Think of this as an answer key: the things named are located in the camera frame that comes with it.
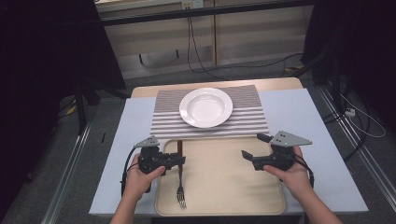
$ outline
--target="human hand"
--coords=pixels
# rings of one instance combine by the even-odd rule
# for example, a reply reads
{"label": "human hand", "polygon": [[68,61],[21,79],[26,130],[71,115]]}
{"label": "human hand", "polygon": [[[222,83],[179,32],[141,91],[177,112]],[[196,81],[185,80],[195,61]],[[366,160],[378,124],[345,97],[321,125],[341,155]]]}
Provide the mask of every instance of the human hand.
{"label": "human hand", "polygon": [[[297,156],[303,157],[303,153],[299,147],[293,147],[293,149]],[[287,171],[279,170],[270,165],[264,165],[263,169],[281,179],[290,190],[291,195],[298,201],[307,193],[313,192],[306,169],[297,162]]]}
{"label": "human hand", "polygon": [[139,166],[137,165],[139,156],[140,153],[134,155],[134,159],[131,164],[136,165],[131,167],[128,172],[125,191],[123,194],[123,196],[136,202],[142,198],[143,194],[149,188],[151,181],[158,178],[165,171],[165,167],[161,166],[148,175],[144,174],[139,170]]}

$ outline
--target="silver fork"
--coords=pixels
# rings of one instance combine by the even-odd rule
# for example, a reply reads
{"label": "silver fork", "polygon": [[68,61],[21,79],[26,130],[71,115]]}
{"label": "silver fork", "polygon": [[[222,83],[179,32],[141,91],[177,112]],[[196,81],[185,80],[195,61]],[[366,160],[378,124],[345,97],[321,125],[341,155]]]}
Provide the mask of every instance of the silver fork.
{"label": "silver fork", "polygon": [[[177,154],[179,156],[183,156],[183,142],[181,140],[177,141]],[[179,184],[178,184],[178,188],[177,188],[177,201],[180,204],[180,207],[182,209],[186,209],[187,205],[186,205],[186,200],[184,199],[184,189],[183,189],[183,185],[182,185],[182,174],[183,174],[183,165],[179,165],[178,166],[178,180],[179,180]]]}
{"label": "silver fork", "polygon": [[182,173],[183,173],[183,168],[180,169],[180,167],[178,168],[178,179],[179,179],[179,184],[178,184],[178,188],[177,188],[177,201],[180,204],[180,207],[182,209],[186,209],[187,205],[186,205],[186,200],[184,199],[184,189],[183,189],[183,185],[181,184],[182,182]]}

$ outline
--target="beige tray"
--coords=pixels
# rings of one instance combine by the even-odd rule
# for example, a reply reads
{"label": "beige tray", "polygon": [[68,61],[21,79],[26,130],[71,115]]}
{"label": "beige tray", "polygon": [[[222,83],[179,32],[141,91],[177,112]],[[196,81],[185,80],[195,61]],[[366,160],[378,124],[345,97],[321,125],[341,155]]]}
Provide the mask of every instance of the beige tray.
{"label": "beige tray", "polygon": [[[256,156],[270,154],[268,144],[252,137],[183,140],[183,187],[187,209],[177,202],[178,172],[174,167],[160,177],[156,199],[158,214],[184,216],[264,216],[285,210],[278,178],[255,171],[241,150]],[[171,140],[164,152],[177,152]]]}

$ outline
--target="gray and white striped placemat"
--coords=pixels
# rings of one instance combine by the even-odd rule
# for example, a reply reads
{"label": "gray and white striped placemat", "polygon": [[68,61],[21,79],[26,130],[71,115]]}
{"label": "gray and white striped placemat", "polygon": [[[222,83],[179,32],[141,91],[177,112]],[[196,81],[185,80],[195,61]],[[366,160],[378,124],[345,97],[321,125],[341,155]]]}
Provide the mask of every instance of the gray and white striped placemat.
{"label": "gray and white striped placemat", "polygon": [[232,99],[233,112],[226,121],[212,128],[190,126],[180,116],[180,102],[193,90],[159,91],[150,134],[158,139],[175,139],[269,133],[262,102],[254,85],[219,90],[226,92]]}

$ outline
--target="black curtain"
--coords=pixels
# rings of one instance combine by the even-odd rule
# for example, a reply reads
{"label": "black curtain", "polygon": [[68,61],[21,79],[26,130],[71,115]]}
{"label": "black curtain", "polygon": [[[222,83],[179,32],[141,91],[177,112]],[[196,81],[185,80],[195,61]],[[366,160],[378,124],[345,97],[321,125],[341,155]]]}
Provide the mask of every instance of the black curtain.
{"label": "black curtain", "polygon": [[340,75],[371,105],[391,129],[396,130],[396,3],[394,1],[317,0],[307,31],[302,63],[321,52],[324,60],[312,69],[315,83],[332,75],[332,62],[340,63]]}

